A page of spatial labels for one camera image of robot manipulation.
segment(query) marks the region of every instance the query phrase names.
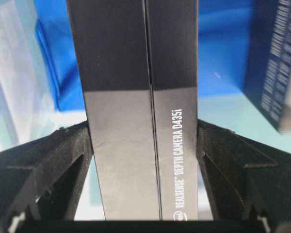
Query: product box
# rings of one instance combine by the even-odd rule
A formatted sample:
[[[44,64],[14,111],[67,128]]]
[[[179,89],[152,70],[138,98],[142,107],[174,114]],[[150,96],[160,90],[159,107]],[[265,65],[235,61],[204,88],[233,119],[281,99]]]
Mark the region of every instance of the product box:
[[[106,220],[197,220],[197,1],[67,3]]]
[[[163,220],[197,220],[197,1],[146,1]]]
[[[279,131],[291,130],[291,1],[256,1],[244,92]]]

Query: black box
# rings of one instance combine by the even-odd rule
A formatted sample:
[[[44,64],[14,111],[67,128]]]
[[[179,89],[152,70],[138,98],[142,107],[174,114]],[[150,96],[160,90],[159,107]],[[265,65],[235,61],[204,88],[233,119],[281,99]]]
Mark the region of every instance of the black box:
[[[196,220],[197,1],[67,3],[106,220]]]
[[[197,220],[197,1],[146,1],[163,220]]]

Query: intel logo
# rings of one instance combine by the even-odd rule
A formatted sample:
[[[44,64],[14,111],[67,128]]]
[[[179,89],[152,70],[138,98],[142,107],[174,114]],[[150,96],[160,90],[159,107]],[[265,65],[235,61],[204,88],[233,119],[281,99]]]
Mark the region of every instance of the intel logo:
[[[188,217],[186,213],[182,211],[176,211],[174,212],[174,221],[187,221]]]

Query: blue fabric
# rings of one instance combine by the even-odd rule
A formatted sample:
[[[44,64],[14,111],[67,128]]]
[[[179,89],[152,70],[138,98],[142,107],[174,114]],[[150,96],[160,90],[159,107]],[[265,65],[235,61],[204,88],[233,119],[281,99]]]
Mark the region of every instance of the blue fabric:
[[[34,0],[40,44],[55,108],[85,109],[65,0]]]
[[[242,92],[253,0],[200,0],[199,6],[198,96]]]
[[[34,0],[55,107],[84,109],[65,0]],[[243,89],[253,0],[199,0],[198,95]]]

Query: blue background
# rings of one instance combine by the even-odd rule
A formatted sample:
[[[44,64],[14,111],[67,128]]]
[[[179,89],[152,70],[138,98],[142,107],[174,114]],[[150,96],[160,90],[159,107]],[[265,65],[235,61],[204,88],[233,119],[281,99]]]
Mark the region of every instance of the blue background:
[[[65,0],[34,3],[38,14],[36,36],[55,108],[84,109]],[[199,1],[199,98],[242,91],[252,12],[253,0]]]

